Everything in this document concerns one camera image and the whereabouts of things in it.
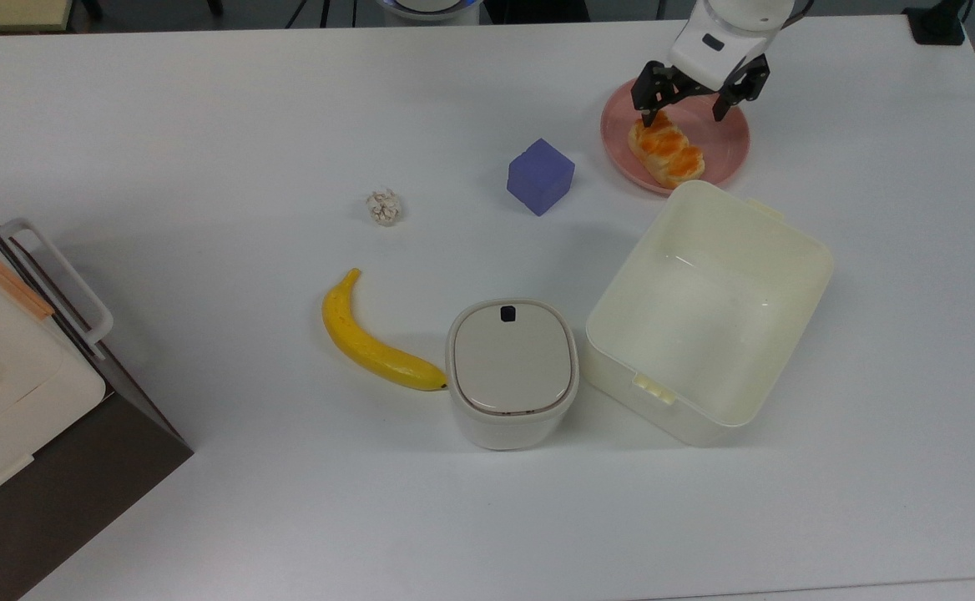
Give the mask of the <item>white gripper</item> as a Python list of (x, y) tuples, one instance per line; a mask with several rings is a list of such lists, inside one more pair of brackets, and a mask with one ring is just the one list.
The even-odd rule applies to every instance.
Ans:
[(718, 91), (713, 103), (715, 122), (724, 121), (732, 107), (758, 99), (770, 76), (765, 50), (778, 29), (748, 32), (723, 23), (698, 22), (691, 18), (669, 50), (669, 64), (648, 61), (634, 80), (631, 99), (644, 127), (650, 127), (659, 111), (679, 99), (679, 73), (702, 87)]

